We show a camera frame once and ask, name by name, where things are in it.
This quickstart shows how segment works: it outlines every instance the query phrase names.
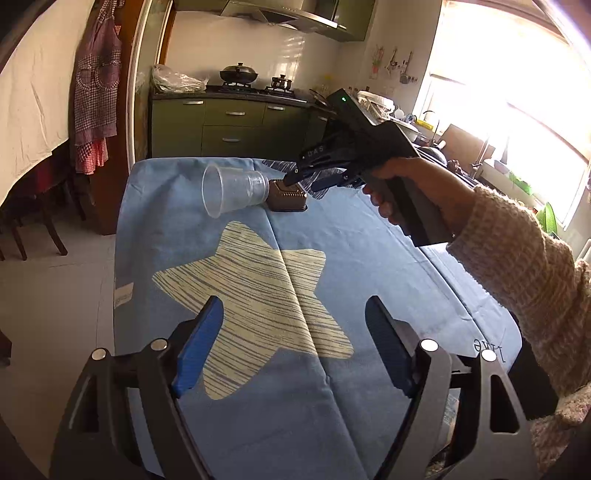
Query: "blue gripper pad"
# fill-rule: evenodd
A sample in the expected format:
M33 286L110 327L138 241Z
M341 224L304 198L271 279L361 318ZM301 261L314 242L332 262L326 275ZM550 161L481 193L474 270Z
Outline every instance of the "blue gripper pad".
M223 303L215 298L203 318L195 327L193 333L185 343L177 360L177 376L172 383L177 397L182 397L192 389L201 375L205 360L216 341L217 334L223 323Z

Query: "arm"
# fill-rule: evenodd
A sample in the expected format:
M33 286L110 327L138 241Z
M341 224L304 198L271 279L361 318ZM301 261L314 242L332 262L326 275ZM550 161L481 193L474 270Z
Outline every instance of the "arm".
M531 212L515 202L484 187L471 190L444 168L425 165L424 160L401 160L386 163L375 174L412 178L440 207L456 234L448 251L517 315L524 337L558 394L591 381L589 265L575 264L569 246L547 236ZM382 216L395 223L391 206L375 194L372 201Z

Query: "silver screw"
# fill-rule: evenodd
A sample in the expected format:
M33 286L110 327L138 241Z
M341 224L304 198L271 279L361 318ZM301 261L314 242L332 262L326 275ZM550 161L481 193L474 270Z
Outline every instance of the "silver screw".
M487 362L494 362L496 360L496 353L492 350L483 350L481 355Z
M107 350L104 348L97 348L94 352L92 352L92 359L93 360L102 360L104 357L107 356Z
M168 342L166 340L164 340L163 338L156 338L156 340L154 340L150 344L150 348L152 350L154 350L155 352L161 352L162 350L166 350L167 346L168 346Z
M435 340L431 340L430 338L427 338L421 342L421 348L423 350L425 350L426 352L434 352L435 350L437 350L439 348L439 345L437 344L437 342Z

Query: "range hood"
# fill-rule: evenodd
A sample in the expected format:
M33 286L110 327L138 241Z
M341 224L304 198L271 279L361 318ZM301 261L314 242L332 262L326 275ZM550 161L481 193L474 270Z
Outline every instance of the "range hood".
M316 0L230 0L221 15L281 25L307 33L322 33L337 28L335 22L310 13L315 6Z

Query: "clear plastic cup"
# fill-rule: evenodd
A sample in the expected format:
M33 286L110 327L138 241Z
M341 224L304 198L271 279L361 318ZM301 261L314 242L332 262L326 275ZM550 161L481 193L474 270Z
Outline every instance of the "clear plastic cup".
M269 196L269 179L255 170L209 164L203 173L202 196L210 217L263 203Z

